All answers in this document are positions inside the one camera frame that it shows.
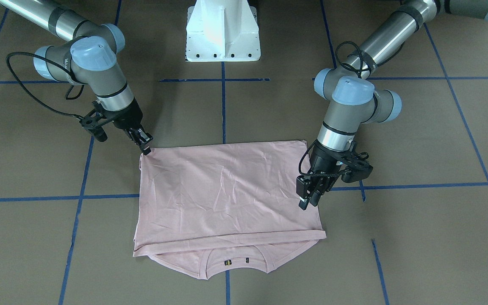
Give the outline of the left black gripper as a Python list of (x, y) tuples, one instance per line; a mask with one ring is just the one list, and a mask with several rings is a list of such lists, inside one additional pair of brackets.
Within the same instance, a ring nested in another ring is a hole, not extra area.
[(299, 173), (297, 177), (297, 195), (300, 197), (299, 207), (306, 210), (308, 205), (317, 207), (321, 196), (328, 192), (340, 176), (342, 156), (345, 150), (337, 151), (321, 144), (315, 140), (308, 150), (310, 154), (310, 169), (307, 172), (301, 171), (302, 162), (308, 155), (306, 152), (299, 162)]

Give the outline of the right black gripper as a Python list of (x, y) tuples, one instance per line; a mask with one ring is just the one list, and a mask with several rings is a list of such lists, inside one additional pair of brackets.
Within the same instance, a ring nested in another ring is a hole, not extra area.
[(151, 152), (149, 143), (153, 140), (153, 137), (145, 131), (141, 124), (143, 112), (137, 100), (133, 99), (122, 110), (113, 111), (112, 115), (114, 116), (115, 127), (124, 131), (128, 138), (138, 145), (143, 155), (148, 155)]

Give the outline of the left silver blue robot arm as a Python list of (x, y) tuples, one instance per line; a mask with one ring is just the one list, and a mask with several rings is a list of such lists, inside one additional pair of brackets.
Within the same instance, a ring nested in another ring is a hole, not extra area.
[(390, 90), (376, 89), (368, 81), (378, 67), (395, 57), (405, 41), (436, 16), (446, 13), (488, 21), (488, 0), (405, 0), (346, 60), (335, 69), (325, 68), (314, 79), (314, 90), (330, 104), (317, 139), (305, 152), (308, 171), (296, 179), (299, 206), (317, 206), (338, 179), (353, 183), (369, 177), (373, 166), (367, 152), (357, 152), (355, 135), (362, 124), (385, 123), (399, 116), (401, 97)]

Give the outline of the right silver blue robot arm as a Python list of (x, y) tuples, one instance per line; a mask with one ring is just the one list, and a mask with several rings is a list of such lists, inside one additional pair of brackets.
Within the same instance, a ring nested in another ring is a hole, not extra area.
[(116, 25), (97, 25), (53, 0), (0, 0), (0, 6), (65, 41), (41, 47), (31, 56), (41, 77), (91, 88), (96, 96), (93, 110), (85, 116), (71, 114), (81, 127), (97, 141), (106, 141), (103, 126), (114, 123), (144, 155), (150, 153), (153, 137), (141, 124), (143, 112), (117, 63), (125, 38)]

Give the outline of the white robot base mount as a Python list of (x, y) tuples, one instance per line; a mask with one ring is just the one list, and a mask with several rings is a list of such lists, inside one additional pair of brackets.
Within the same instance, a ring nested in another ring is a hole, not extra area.
[(257, 13), (252, 0), (197, 0), (187, 9), (186, 60), (259, 61)]

